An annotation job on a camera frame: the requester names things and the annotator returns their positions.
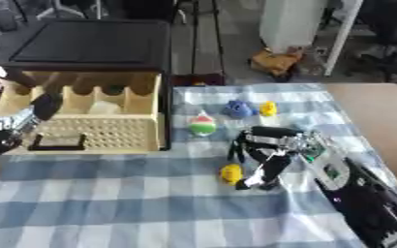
office chair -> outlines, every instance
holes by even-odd
[[[356,56],[351,72],[379,69],[384,81],[397,75],[397,0],[366,0],[358,17],[376,34],[376,45]]]
[[[90,6],[90,1],[88,0],[48,0],[50,8],[46,9],[42,13],[36,15],[36,19],[41,20],[42,18],[48,17],[52,14],[56,18],[59,18],[60,12],[68,13],[70,15],[78,16],[81,18],[88,19],[88,15],[85,10]],[[77,6],[78,11],[68,7]]]

toy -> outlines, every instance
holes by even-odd
[[[277,114],[277,105],[271,101],[260,105],[260,114],[262,116],[274,116]]]
[[[197,117],[191,119],[190,130],[197,136],[206,137],[217,131],[217,124],[212,117],[202,112]]]
[[[243,177],[242,168],[237,164],[224,166],[220,170],[220,177],[223,181],[227,182],[227,184],[234,186]]]
[[[258,110],[249,106],[246,102],[240,100],[229,101],[223,109],[223,114],[226,114],[234,119],[242,119],[245,117],[258,114]]]

checkered tablecloth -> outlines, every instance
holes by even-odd
[[[231,120],[220,113],[234,99],[275,101],[279,114]],[[219,128],[196,138],[187,125],[202,110]],[[218,179],[240,130],[291,124],[333,137],[397,188],[319,84],[176,88],[171,151],[11,157],[0,176],[0,248],[362,247],[299,162],[271,192],[236,192]],[[246,173],[256,165],[244,165]]]

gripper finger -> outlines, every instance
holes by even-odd
[[[281,139],[283,137],[295,137],[298,134],[302,134],[303,131],[289,128],[272,128],[272,127],[252,127],[251,134],[253,136],[263,136],[275,139]]]

robotic hand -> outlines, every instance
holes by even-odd
[[[62,103],[60,95],[45,93],[17,114],[0,117],[0,155],[20,146],[22,137],[49,120]]]
[[[263,138],[277,141],[260,141]],[[229,159],[237,154],[239,161],[245,162],[244,151],[260,165],[252,176],[238,181],[236,189],[257,185],[263,190],[272,189],[278,185],[278,175],[298,157],[368,247],[397,248],[397,194],[318,132],[253,127],[242,131],[233,141]]]

